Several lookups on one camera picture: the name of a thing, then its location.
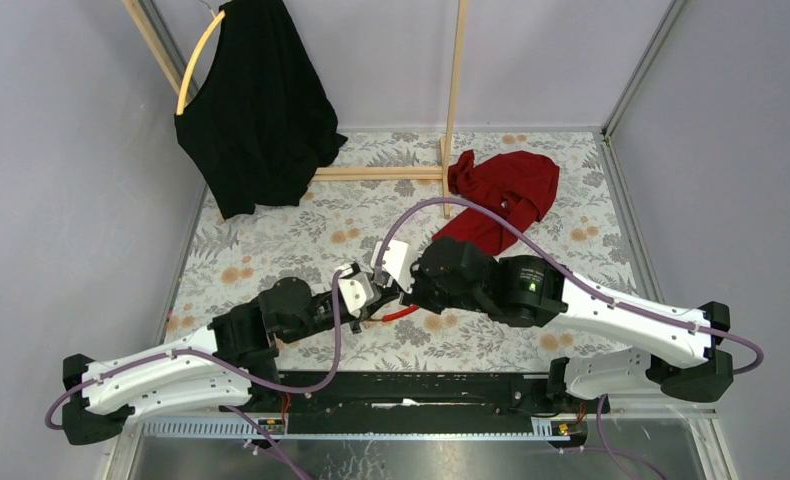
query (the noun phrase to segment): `floral pattern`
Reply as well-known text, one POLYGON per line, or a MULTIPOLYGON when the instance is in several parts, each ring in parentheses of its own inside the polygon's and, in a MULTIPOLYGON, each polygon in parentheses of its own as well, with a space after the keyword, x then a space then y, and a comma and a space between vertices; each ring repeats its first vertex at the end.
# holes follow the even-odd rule
MULTIPOLYGON (((527 150, 560 166, 557 199, 528 231, 546 251, 593 280, 633 293, 628 248, 590 133, 474 133, 454 136, 454 157, 474 149, 477 163, 499 153, 527 150)), ((438 165, 438 133, 353 133, 334 166, 438 165)), ((286 276, 329 289, 334 269, 369 265, 372 249, 395 219, 420 200, 441 195, 433 180, 315 182, 299 207, 257 207, 254 215, 225 221, 207 195, 166 339, 180 338, 232 306, 253 299, 286 276)), ((454 207, 454 213, 461 211, 454 207)), ((423 249, 446 220, 441 206, 410 219, 401 239, 423 249)), ((530 253, 521 242, 503 256, 530 253)), ((397 310, 390 305, 377 315, 397 310)), ((514 329, 482 315, 446 310, 415 312, 390 323, 343 327, 341 369, 431 371, 546 371, 558 356, 591 356, 625 348, 597 335, 552 328, 514 329)), ((333 332, 279 343, 281 369, 323 369, 333 361, 333 332)))

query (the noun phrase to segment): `white wall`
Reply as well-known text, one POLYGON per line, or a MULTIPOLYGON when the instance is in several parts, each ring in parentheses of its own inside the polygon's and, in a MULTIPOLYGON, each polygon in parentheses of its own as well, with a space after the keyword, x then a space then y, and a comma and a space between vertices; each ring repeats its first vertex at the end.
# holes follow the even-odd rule
MULTIPOLYGON (((154 0, 185 58, 211 15, 154 0)), ((342 128, 443 126, 457 0, 285 0, 342 128)), ((223 3, 208 0, 217 11, 223 3)), ((669 0, 472 0, 457 125, 601 125, 669 0)), ((200 58, 203 80, 213 34, 200 58)))
POLYGON ((202 180, 120 1, 0 2, 0 478, 92 478, 61 361, 149 346, 202 180))
POLYGON ((691 2, 614 143, 666 299, 766 351, 719 406, 740 478, 790 478, 790 0, 691 2))

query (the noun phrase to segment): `red cloth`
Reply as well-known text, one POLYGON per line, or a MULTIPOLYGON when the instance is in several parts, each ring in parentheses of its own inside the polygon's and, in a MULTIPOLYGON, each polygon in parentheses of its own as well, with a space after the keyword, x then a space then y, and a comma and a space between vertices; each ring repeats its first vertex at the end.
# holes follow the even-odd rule
MULTIPOLYGON (((486 207, 524 232, 548 213, 557 196, 560 167, 544 155, 513 152, 474 166, 474 150, 463 152, 448 169, 451 193, 486 207)), ((466 210, 433 236, 471 241, 488 255, 498 255, 517 238, 494 220, 466 210)))

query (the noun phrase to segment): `black cloth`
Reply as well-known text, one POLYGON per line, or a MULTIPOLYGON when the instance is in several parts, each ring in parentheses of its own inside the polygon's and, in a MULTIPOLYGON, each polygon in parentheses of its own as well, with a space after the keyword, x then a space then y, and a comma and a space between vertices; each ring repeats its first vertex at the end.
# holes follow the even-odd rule
POLYGON ((256 205, 298 205, 318 167, 346 138, 282 0, 221 6, 215 59, 195 98, 175 116, 224 218, 256 205))

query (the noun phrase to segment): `clothes rack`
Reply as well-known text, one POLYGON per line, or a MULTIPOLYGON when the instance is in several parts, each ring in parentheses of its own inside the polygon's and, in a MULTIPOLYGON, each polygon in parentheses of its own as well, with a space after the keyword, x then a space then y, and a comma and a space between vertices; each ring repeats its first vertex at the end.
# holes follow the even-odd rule
MULTIPOLYGON (((145 42, 148 44, 151 53, 168 78, 171 87, 177 93, 177 109, 176 114, 180 115, 186 108, 186 103, 191 100, 189 94, 189 84, 192 81, 192 74, 195 70, 195 65, 198 58, 204 49, 210 35, 218 28, 218 25, 224 19, 225 12, 221 11, 218 14, 213 12, 213 20, 210 22, 207 29, 204 31, 189 63, 186 65, 186 70, 183 76, 180 76, 178 69, 175 67, 171 54, 163 45, 160 36, 157 33, 156 27, 151 22, 144 6, 140 0, 123 0, 128 13, 133 18, 133 22, 142 34, 145 42)), ((442 182, 442 196, 447 197, 450 195, 448 190, 448 165, 451 160, 451 146, 454 134, 454 116, 457 111, 457 94, 460 86, 460 66, 462 64, 462 51, 463 51, 463 33, 466 24, 466 10, 468 7, 468 0, 458 0, 457 6, 457 29, 454 35, 454 62, 451 69, 451 86, 448 97, 448 116, 445 123, 445 134, 439 139, 439 151, 441 155, 441 165, 436 166, 418 166, 418 167, 326 167, 316 170, 313 176, 314 182, 322 181, 357 181, 357 180, 439 180, 442 182)), ((445 218, 451 216, 451 206, 446 204, 443 207, 443 214, 445 218)))

